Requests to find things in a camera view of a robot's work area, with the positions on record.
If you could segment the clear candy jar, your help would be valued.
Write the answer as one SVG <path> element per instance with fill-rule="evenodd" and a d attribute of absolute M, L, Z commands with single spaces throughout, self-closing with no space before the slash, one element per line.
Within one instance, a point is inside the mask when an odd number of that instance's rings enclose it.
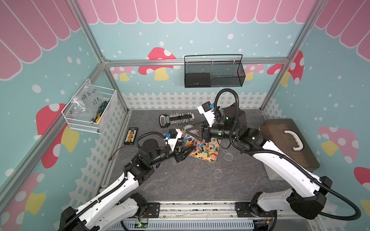
<path fill-rule="evenodd" d="M 190 147 L 190 146 L 194 146 L 195 145 L 195 141 L 194 141 L 194 137 L 190 136 L 190 135 L 187 135 L 183 138 L 182 140 L 182 144 L 181 146 L 182 147 Z"/>

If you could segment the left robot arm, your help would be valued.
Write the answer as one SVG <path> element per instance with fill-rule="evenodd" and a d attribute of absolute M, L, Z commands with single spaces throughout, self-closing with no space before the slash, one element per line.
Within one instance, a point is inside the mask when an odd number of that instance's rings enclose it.
<path fill-rule="evenodd" d="M 137 153 L 123 167 L 123 173 L 110 186 L 74 209 L 68 207 L 61 214 L 61 231 L 105 231 L 126 218 L 141 219 L 146 215 L 147 201 L 139 193 L 131 192 L 151 177 L 155 169 L 173 158 L 184 161 L 196 146 L 183 146 L 180 129 L 168 133 L 152 131 L 135 139 Z"/>

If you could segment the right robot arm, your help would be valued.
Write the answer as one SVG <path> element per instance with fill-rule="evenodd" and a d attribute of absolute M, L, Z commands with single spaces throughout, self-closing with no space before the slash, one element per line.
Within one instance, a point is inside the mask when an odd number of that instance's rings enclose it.
<path fill-rule="evenodd" d="M 231 93 L 235 99 L 235 103 L 231 105 L 234 110 L 231 116 L 222 115 L 218 106 L 218 100 L 224 92 Z M 214 103 L 207 101 L 198 106 L 197 110 L 201 115 L 204 115 L 206 120 L 202 125 L 196 127 L 196 133 L 188 131 L 188 134 L 205 142 L 209 142 L 213 138 L 227 139 L 229 144 L 241 154 L 247 154 L 261 161 L 291 186 L 291 189 L 282 192 L 257 192 L 250 203 L 254 214 L 258 214 L 259 210 L 266 212 L 291 210 L 310 220 L 318 215 L 344 221 L 357 220 L 361 217 L 361 210 L 355 203 L 331 189 L 332 181 L 330 178 L 319 177 L 306 170 L 283 153 L 261 131 L 247 127 L 246 123 L 240 120 L 240 100 L 234 90 L 229 88 L 220 90 Z M 352 207 L 354 214 L 338 216 L 323 212 L 328 193 Z"/>

